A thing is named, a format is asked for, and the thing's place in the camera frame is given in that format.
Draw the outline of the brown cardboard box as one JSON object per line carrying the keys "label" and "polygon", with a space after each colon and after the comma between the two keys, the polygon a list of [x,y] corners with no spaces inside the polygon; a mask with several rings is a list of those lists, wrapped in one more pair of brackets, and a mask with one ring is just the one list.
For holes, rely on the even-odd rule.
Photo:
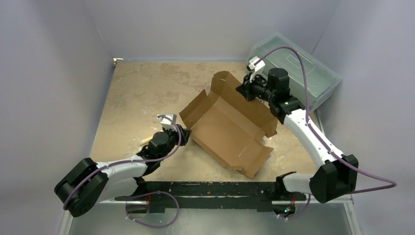
{"label": "brown cardboard box", "polygon": [[179,113],[191,138],[223,167],[254,178],[273,148],[262,143],[277,134],[278,120],[259,100],[247,101],[230,72],[213,75],[210,90],[202,90]]}

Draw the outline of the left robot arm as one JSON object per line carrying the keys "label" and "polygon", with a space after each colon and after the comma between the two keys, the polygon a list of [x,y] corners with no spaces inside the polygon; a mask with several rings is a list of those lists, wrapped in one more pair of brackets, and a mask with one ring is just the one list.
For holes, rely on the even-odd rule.
{"label": "left robot arm", "polygon": [[156,132],[137,154],[124,160],[95,162],[82,159],[54,188],[73,217],[88,212],[96,203],[121,196],[140,200],[146,194],[143,176],[157,170],[161,162],[185,146],[190,129],[178,125],[178,130]]}

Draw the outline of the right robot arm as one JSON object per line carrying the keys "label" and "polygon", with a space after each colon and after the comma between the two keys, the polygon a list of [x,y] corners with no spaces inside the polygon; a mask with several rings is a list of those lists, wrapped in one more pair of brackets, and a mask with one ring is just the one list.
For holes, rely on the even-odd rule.
{"label": "right robot arm", "polygon": [[283,125],[300,141],[312,158],[317,171],[314,174],[289,172],[276,178],[275,193],[287,199],[294,192],[311,194],[320,203],[352,193],[356,188],[358,167],[354,155],[345,155],[322,135],[307,116],[305,106],[290,93],[288,72],[281,68],[269,70],[268,78],[247,74],[236,90],[247,101],[264,100]]}

